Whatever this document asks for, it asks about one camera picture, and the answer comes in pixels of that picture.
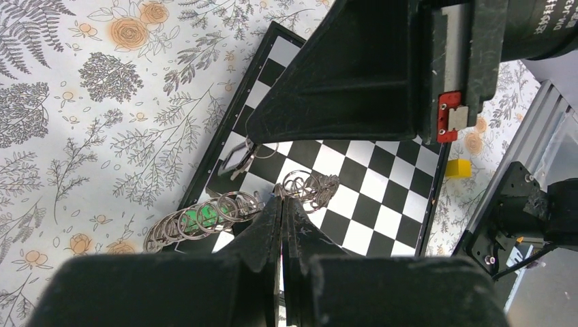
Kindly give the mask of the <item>small yellow cube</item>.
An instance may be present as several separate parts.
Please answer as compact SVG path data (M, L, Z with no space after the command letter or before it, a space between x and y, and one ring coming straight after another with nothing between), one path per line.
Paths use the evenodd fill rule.
M472 176L472 164L467 159L452 159L447 161L446 178L470 178Z

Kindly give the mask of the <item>green key tag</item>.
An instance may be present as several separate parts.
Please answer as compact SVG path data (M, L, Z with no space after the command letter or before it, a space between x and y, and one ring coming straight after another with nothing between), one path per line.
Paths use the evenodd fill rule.
M226 229L224 220L217 214L213 206L207 204L204 206L195 205L189 207L184 212L182 223L183 231L186 234L208 233L215 234Z

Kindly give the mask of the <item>floral patterned table mat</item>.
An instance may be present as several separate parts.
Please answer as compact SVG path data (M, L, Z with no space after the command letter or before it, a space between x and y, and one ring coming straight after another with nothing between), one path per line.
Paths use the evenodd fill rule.
M1 326L73 257L141 253L176 211L270 23L334 1L1 1ZM428 255L449 256L540 84L521 61L450 158Z

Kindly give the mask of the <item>metal keyring disc with rings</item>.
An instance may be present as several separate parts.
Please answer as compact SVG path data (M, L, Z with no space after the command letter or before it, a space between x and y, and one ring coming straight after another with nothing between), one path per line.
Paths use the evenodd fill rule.
M339 186L339 177L334 174L325 175L304 170L293 170L287 173L280 183L275 184L269 196L295 198L303 205L305 212L311 214L321 208L326 208L337 193ZM181 220L189 207L207 204L213 206L217 214L224 220L226 229L222 232L231 232L234 225L254 220L258 213L264 209L267 200L258 191L253 193L246 191L216 193L204 202L177 210L155 222L144 238L143 251L145 253L158 253L164 247L184 240L202 240L213 235L202 232L186 234L183 231L184 224Z

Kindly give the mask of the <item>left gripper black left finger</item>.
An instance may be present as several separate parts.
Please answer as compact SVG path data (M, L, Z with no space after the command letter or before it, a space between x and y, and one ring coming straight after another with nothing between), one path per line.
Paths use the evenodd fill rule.
M89 255L57 271L29 326L276 326L283 200L216 253Z

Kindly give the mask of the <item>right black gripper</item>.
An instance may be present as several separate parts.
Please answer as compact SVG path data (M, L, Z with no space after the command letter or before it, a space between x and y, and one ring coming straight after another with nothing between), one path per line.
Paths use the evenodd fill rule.
M496 93L507 11L508 1L336 1L247 135L453 142Z

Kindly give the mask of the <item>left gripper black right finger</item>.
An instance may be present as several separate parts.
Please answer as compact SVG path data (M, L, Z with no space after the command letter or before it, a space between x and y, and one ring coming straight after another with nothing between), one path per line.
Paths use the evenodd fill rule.
M471 260L352 256L289 197L282 258L288 325L508 325L493 283Z

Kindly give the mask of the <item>black white chessboard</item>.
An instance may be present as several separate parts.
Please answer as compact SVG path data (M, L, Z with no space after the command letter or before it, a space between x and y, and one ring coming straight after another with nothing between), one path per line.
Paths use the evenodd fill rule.
M211 193L265 196L290 172L335 175L336 194L309 216L318 228L353 255L418 255L427 241L447 146L424 145L420 139L266 144L236 178L218 174L229 151L244 143L247 119L303 44L289 29L269 25L180 207L203 202Z

